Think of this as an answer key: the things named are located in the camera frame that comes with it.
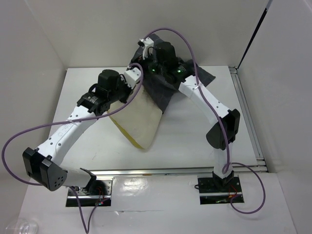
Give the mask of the cream yellow pillow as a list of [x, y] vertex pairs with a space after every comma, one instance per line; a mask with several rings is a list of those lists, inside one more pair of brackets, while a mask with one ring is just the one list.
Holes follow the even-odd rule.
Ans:
[[132, 145], [147, 150], [153, 143], [162, 114], [141, 86], [132, 102], [109, 118]]

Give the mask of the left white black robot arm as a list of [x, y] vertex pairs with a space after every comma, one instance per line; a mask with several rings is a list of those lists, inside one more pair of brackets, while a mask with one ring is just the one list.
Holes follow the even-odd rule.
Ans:
[[77, 101], [67, 122], [36, 149], [27, 148], [23, 152], [27, 174], [52, 192], [62, 186], [78, 186], [84, 194], [92, 194], [96, 190], [96, 175], [84, 168], [64, 169], [61, 164], [76, 141], [113, 103], [128, 102], [140, 80], [141, 71], [136, 67], [123, 74], [103, 70], [97, 83]]

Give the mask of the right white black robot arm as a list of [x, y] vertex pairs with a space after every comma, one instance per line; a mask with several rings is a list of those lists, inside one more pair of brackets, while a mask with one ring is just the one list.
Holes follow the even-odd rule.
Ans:
[[206, 140], [214, 149], [213, 186], [224, 191], [234, 177], [231, 152], [239, 129], [240, 112], [222, 104], [200, 81], [197, 66], [177, 57], [169, 42], [155, 43], [146, 38], [140, 39], [138, 44], [142, 47], [139, 57], [142, 67], [151, 75], [162, 76], [189, 98], [210, 122]]

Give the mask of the dark grey plaid pillowcase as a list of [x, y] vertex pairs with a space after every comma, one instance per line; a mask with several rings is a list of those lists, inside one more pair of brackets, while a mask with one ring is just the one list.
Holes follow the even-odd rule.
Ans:
[[149, 48], [147, 58], [157, 60], [175, 59], [175, 68], [172, 70], [175, 82], [168, 83], [163, 76], [150, 74], [143, 68], [143, 65], [141, 65], [143, 60], [142, 47], [137, 49], [131, 63], [139, 63], [142, 66], [144, 72], [143, 86], [158, 108], [164, 112], [172, 96], [178, 92], [179, 85], [185, 82], [188, 76], [195, 75], [194, 63], [192, 59], [183, 60], [178, 57], [174, 46], [158, 35], [151, 34], [149, 38], [154, 41], [154, 46]]

